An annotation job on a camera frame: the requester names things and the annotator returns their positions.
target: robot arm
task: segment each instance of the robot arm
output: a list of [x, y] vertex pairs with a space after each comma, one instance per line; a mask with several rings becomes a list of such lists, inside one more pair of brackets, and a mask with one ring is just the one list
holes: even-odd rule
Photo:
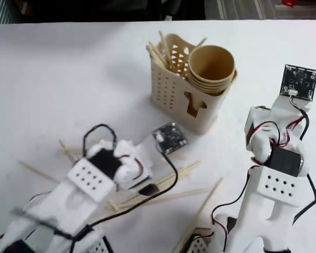
[[186, 145], [187, 140], [175, 123], [153, 131], [138, 146], [124, 140], [116, 143], [113, 130], [103, 124], [100, 126], [111, 130], [114, 142], [102, 140], [86, 152], [86, 134], [83, 139], [84, 157], [74, 164], [63, 182], [42, 202], [26, 208], [21, 213], [22, 217], [9, 225], [2, 239], [0, 252], [34, 253], [23, 238], [39, 225], [54, 231], [46, 253], [65, 253], [69, 249], [73, 253], [95, 252], [97, 249], [102, 249], [105, 253], [112, 252], [103, 231], [95, 228], [99, 221], [86, 225], [100, 203], [119, 188], [154, 198], [175, 185], [177, 177], [172, 186], [155, 194], [159, 189], [150, 170], [163, 154], [176, 172], [166, 155]]
[[[262, 238], [266, 253], [290, 252], [287, 235], [300, 206], [302, 190], [298, 177], [309, 173], [299, 122], [301, 113], [309, 120], [305, 112], [309, 110], [315, 82], [315, 70], [286, 65], [281, 92], [272, 108], [251, 108], [244, 129], [246, 149], [253, 152], [260, 166], [249, 171], [238, 218], [215, 216], [214, 238], [208, 252], [242, 253], [256, 237]], [[274, 202], [266, 220], [259, 215], [265, 199]]]

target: white tabletop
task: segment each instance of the white tabletop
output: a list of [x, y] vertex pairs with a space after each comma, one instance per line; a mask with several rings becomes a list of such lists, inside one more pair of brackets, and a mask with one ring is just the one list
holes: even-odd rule
[[[18, 160], [61, 179], [70, 163], [58, 155], [58, 139], [79, 146], [87, 129], [103, 122], [120, 138], [139, 143], [171, 121], [148, 99], [145, 46], [159, 40], [158, 30], [192, 44], [208, 37], [207, 44], [232, 52], [239, 71], [209, 133], [196, 137], [185, 131], [191, 142], [185, 154], [203, 163], [174, 191], [211, 186], [229, 174], [213, 206], [240, 193], [252, 164], [243, 133], [249, 108], [272, 105], [286, 63], [316, 69], [316, 21], [0, 25], [0, 234], [13, 219], [13, 207], [54, 187]], [[309, 116], [304, 144], [316, 185], [316, 92]], [[313, 198], [305, 187], [302, 205]], [[115, 252], [170, 252], [204, 198], [148, 205], [103, 228]], [[236, 215], [239, 205], [223, 210]], [[203, 220], [209, 221], [209, 213]], [[295, 224], [288, 247], [316, 252], [316, 206]]]

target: floor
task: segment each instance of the floor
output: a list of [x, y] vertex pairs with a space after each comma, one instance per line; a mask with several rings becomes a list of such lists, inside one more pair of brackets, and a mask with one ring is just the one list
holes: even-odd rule
[[281, 0], [205, 0], [207, 20], [316, 20], [316, 1], [298, 0], [294, 8]]

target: utensil holder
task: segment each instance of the utensil holder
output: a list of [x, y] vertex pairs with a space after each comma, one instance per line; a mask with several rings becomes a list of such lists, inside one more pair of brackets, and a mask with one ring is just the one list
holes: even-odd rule
[[[231, 86], [219, 96], [211, 96], [194, 88], [187, 81], [188, 61], [185, 59], [195, 45], [184, 41], [176, 34], [168, 34], [166, 41], [174, 68], [171, 69], [172, 72], [151, 59], [151, 102], [190, 131], [198, 135], [204, 134], [214, 123], [218, 109]], [[158, 43], [157, 48], [165, 57], [161, 42]], [[193, 107], [194, 98], [199, 108]]]

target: black circuit board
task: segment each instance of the black circuit board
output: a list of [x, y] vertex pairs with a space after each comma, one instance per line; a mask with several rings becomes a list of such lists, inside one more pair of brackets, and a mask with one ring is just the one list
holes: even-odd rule
[[188, 144], [186, 137], [174, 122], [154, 130], [152, 135], [164, 154], [171, 154]]
[[286, 65], [284, 67], [280, 95], [290, 96], [292, 91], [297, 92], [293, 98], [312, 101], [316, 85], [316, 70]]

